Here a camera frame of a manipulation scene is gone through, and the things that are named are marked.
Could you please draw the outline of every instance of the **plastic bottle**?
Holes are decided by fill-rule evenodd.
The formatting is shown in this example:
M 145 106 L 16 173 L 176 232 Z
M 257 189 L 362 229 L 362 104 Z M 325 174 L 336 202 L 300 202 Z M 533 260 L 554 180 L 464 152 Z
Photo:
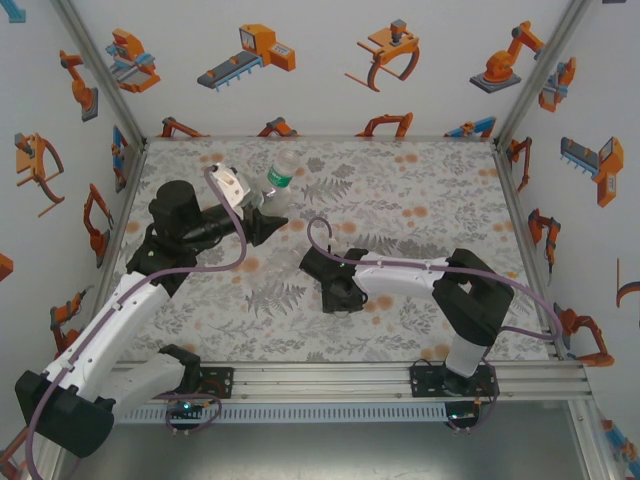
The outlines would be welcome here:
M 284 217 L 291 203 L 289 183 L 293 178 L 300 157 L 292 150 L 280 150 L 266 176 L 256 182 L 259 195 L 258 210 L 270 217 Z

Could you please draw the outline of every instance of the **floral tablecloth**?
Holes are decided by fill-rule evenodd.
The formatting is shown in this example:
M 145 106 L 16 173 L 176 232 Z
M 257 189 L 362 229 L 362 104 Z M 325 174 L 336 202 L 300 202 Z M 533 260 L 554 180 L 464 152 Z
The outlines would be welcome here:
M 289 224 L 235 271 L 192 274 L 148 322 L 122 360 L 142 361 L 176 343 L 203 361 L 406 361 L 442 359 L 453 330 L 431 299 L 382 295 L 362 312 L 322 313 L 319 285 L 298 270 L 316 215 L 334 227 L 333 251 L 356 246 L 384 255 L 436 258 L 472 250 L 500 274 L 526 274 L 488 143 L 323 141 L 258 138 L 156 141 L 149 148 L 112 278 L 140 245 L 158 187 L 184 179 L 201 208 L 217 203 L 203 170 L 222 161 L 264 175 L 281 148 L 302 158 L 292 181 Z M 315 235 L 326 241 L 322 226 Z M 296 254 L 287 258 L 289 251 Z M 235 235 L 198 257 L 224 265 L 240 252 Z M 274 275 L 274 268 L 284 268 Z M 540 331 L 532 301 L 516 292 L 506 323 Z M 522 335 L 499 336 L 488 358 L 546 359 L 544 345 Z

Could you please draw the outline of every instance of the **green bottle label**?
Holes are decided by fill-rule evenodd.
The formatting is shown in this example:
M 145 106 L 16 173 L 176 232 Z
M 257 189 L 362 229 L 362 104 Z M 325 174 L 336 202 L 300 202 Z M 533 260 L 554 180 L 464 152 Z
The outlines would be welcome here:
M 274 187 L 284 188 L 291 182 L 292 177 L 285 177 L 284 175 L 280 175 L 276 172 L 273 166 L 269 169 L 269 173 L 267 174 L 267 178 L 273 184 Z

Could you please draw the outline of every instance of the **black mounting plate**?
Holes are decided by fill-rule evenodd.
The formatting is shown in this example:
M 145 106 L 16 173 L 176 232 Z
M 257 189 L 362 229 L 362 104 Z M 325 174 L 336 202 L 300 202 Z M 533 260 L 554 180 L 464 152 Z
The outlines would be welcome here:
M 220 400 L 231 398 L 233 391 L 233 368 L 200 367 L 202 383 L 198 393 L 208 393 Z
M 409 367 L 409 377 L 411 394 L 413 398 L 426 397 L 448 397 L 453 396 L 486 397 L 495 395 L 494 379 L 491 369 L 486 365 L 479 365 L 476 373 L 469 379 L 466 392 L 459 392 L 459 395 L 452 395 L 444 387 L 445 368 L 442 365 L 414 365 Z

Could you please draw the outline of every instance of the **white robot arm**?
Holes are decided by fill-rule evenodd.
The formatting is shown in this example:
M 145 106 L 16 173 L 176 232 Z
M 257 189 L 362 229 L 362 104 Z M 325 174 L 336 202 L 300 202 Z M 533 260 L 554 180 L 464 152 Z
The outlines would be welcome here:
M 218 165 L 212 177 L 253 246 L 287 223 L 286 218 L 265 217 L 252 206 L 250 187 L 234 169 Z M 132 370 L 112 373 L 140 327 L 173 296 L 188 272 L 154 274 L 195 267 L 201 251 L 236 232 L 223 205 L 200 211 L 193 187 L 181 180 L 160 187 L 149 211 L 153 223 L 100 312 L 42 374 L 27 371 L 16 383 L 22 413 L 30 423 L 47 390 L 59 381 L 36 431 L 81 458 L 93 453 L 114 422 L 133 408 L 166 392 L 193 393 L 201 382 L 199 357 L 175 345 L 163 347 Z
M 300 264 L 321 284 L 323 311 L 356 312 L 374 294 L 433 298 L 456 332 L 444 362 L 443 389 L 453 396 L 465 395 L 502 326 L 513 299 L 511 287 L 476 275 L 410 266 L 454 266 L 493 272 L 464 249 L 456 249 L 449 258 L 409 260 L 352 248 L 343 258 L 364 263 L 354 266 L 332 260 L 312 247 Z M 389 265 L 394 263 L 403 266 Z

